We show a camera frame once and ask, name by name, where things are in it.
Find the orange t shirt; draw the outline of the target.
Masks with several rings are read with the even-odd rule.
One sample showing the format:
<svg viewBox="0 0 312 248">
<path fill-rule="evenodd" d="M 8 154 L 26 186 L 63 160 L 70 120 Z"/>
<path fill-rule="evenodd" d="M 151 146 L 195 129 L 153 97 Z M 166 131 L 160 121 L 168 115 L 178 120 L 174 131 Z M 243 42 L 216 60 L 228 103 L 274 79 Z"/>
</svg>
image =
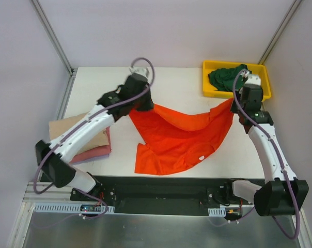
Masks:
<svg viewBox="0 0 312 248">
<path fill-rule="evenodd" d="M 184 172 L 212 155 L 233 122 L 229 99 L 206 113 L 188 115 L 160 105 L 133 110 L 129 117 L 144 143 L 137 145 L 137 174 L 170 175 Z"/>
</svg>

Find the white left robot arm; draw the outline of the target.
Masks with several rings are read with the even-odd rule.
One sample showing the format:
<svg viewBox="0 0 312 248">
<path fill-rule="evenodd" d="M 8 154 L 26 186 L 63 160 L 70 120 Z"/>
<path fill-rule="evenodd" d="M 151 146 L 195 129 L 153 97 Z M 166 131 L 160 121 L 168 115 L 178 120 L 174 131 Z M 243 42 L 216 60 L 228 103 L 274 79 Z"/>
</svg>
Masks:
<svg viewBox="0 0 312 248">
<path fill-rule="evenodd" d="M 153 109 L 150 72 L 154 72 L 154 68 L 131 66 L 125 83 L 103 94 L 73 127 L 49 143 L 40 140 L 35 145 L 37 173 L 45 174 L 57 188 L 70 186 L 82 192 L 87 200 L 96 200 L 101 193 L 101 184 L 90 173 L 69 163 L 84 145 L 121 117 L 132 110 L 145 112 Z"/>
</svg>

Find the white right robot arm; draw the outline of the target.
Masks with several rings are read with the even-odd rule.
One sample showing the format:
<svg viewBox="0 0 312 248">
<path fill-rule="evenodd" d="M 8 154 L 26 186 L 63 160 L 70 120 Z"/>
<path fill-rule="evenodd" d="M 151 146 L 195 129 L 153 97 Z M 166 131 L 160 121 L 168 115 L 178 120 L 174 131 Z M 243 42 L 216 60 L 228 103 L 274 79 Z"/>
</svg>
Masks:
<svg viewBox="0 0 312 248">
<path fill-rule="evenodd" d="M 309 186 L 290 168 L 278 143 L 274 122 L 269 112 L 261 109 L 261 79 L 242 70 L 235 81 L 242 81 L 243 86 L 232 89 L 234 99 L 230 110 L 238 114 L 240 124 L 255 146 L 265 184 L 259 186 L 248 180 L 235 180 L 223 191 L 223 198 L 229 204 L 242 198 L 254 204 L 260 216 L 299 214 Z"/>
</svg>

